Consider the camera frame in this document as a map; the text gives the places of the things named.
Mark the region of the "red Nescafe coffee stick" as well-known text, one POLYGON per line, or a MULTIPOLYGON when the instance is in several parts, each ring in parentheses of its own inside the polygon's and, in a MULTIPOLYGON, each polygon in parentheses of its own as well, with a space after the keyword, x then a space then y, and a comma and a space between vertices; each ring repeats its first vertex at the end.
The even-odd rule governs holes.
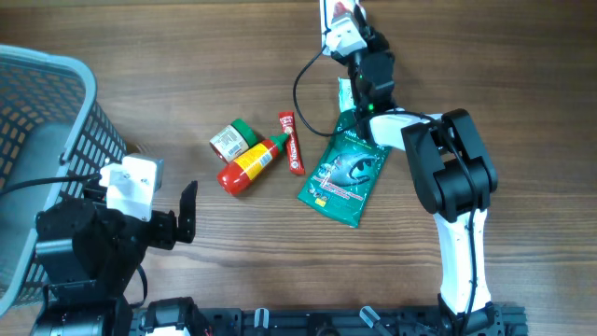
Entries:
POLYGON ((285 143, 289 171, 294 175, 304 175, 305 168, 299 149, 299 140, 293 111, 284 111, 278 114, 282 131, 288 135, 285 143))

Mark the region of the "light green tissue pack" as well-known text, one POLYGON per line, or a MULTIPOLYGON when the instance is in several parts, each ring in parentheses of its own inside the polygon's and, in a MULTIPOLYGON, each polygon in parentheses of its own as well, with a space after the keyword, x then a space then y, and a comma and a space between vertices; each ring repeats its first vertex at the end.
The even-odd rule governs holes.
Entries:
POLYGON ((339 109, 341 113, 355 110, 352 84, 349 78, 338 78, 339 82, 339 109))

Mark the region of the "red sauce bottle green cap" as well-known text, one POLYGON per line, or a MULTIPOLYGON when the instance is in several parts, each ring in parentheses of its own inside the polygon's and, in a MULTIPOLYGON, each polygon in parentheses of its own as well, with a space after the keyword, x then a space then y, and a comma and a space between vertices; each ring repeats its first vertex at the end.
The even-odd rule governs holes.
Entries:
POLYGON ((217 175, 219 185, 228 194, 240 194, 285 150, 288 138, 287 133, 281 133, 249 148, 217 175))

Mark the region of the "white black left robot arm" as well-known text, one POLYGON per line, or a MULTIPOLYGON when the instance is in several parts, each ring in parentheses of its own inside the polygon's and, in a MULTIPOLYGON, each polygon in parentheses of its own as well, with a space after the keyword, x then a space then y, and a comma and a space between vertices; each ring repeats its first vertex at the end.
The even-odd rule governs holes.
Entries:
POLYGON ((36 217, 35 254, 48 283, 34 335, 210 335, 206 317, 190 297, 129 303, 124 291, 150 247, 189 244, 196 231, 198 184, 181 193, 179 210, 155 211, 149 220, 106 205, 92 181, 81 198, 58 203, 36 217))

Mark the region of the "small red snack packet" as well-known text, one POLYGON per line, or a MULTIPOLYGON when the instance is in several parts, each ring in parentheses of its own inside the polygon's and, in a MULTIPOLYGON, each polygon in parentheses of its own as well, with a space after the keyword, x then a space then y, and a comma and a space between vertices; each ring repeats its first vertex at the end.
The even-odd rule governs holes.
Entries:
POLYGON ((353 13, 357 5, 355 0, 336 0, 332 7, 332 18, 335 19, 345 13, 353 13))

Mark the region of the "green 3M gloves pack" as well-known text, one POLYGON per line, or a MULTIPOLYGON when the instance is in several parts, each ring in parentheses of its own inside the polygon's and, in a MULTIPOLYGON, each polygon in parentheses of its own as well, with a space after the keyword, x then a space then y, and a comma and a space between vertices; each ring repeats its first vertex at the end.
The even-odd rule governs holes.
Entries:
POLYGON ((340 113, 320 161, 307 178, 298 199, 322 215, 352 228, 359 226, 391 149, 373 145, 347 127, 351 111, 340 113))

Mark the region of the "small jar green lid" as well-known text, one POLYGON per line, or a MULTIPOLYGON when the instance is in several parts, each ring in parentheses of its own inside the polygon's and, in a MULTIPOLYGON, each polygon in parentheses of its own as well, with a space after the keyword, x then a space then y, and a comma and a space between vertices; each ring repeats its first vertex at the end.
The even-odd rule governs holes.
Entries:
POLYGON ((258 143, 253 129, 242 119, 236 119, 209 141, 216 156, 229 163, 258 143))

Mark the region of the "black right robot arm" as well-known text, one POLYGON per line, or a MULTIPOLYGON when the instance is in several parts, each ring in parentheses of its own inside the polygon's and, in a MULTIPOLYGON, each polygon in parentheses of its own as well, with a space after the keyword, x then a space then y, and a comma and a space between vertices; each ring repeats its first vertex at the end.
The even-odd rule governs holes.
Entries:
POLYGON ((489 326, 483 231, 497 172, 469 113, 408 111, 393 97, 395 55, 356 1, 320 4, 322 50, 346 66, 356 134, 407 155, 417 197, 437 225, 442 258, 440 311, 452 332, 489 326))

